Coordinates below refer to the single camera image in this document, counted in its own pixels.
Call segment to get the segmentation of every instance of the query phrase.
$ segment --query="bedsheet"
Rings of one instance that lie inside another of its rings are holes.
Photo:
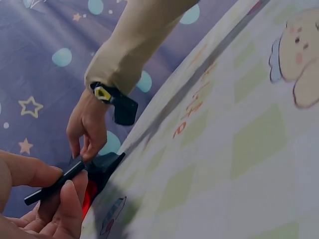
[[[82,239],[318,238],[318,31],[319,0],[239,0],[141,115]]]
[[[131,93],[141,115],[153,95],[236,0],[202,0],[181,19],[145,66]],[[111,35],[125,0],[0,0],[0,149],[57,165],[70,157],[65,129],[80,97],[83,74]],[[116,152],[131,127],[115,125],[107,113],[108,143]],[[12,191],[4,211],[30,210]]]

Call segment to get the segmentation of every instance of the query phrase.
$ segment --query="hand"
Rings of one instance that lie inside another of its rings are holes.
[[[60,169],[38,159],[0,151],[0,212],[4,210],[12,187],[49,187],[61,175]],[[0,214],[1,238],[79,239],[87,182],[86,173],[79,174],[62,187],[60,194],[42,201],[20,219]]]
[[[105,113],[108,108],[91,92],[83,91],[66,129],[73,157],[81,155],[84,161],[89,161],[106,144]],[[79,142],[81,136],[84,136],[82,149]]]

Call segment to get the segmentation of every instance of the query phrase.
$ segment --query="blue polka dot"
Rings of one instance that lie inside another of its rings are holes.
[[[144,93],[148,92],[151,89],[152,79],[146,71],[142,71],[142,75],[139,82],[137,83],[137,87]]]
[[[121,142],[115,134],[113,134],[110,131],[107,131],[107,134],[108,134],[108,142],[100,150],[99,155],[105,155],[110,152],[117,153],[121,147]]]
[[[187,12],[185,12],[184,16],[179,21],[181,24],[189,25],[196,22],[200,15],[200,9],[198,4],[193,6]]]
[[[24,5],[26,8],[30,8],[31,5],[32,5],[32,0],[23,0],[23,5]]]
[[[57,66],[65,67],[72,61],[72,53],[68,48],[62,48],[53,54],[52,61]]]
[[[94,15],[99,15],[103,12],[104,4],[101,0],[89,0],[89,11]]]

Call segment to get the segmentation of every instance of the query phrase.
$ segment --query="pen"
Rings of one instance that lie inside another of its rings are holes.
[[[40,200],[50,197],[52,194],[57,192],[62,188],[67,180],[72,180],[76,175],[78,175],[82,170],[85,169],[85,164],[82,160],[77,162],[72,168],[70,168],[66,173],[63,174],[52,186],[48,188],[42,188],[38,191],[32,193],[31,195],[25,197],[24,203],[26,205],[31,205]]]

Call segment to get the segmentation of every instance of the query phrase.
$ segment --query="beige sleeve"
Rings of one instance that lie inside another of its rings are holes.
[[[85,73],[85,85],[99,81],[127,95],[142,68],[171,33],[182,15],[199,0],[128,0],[111,37]]]

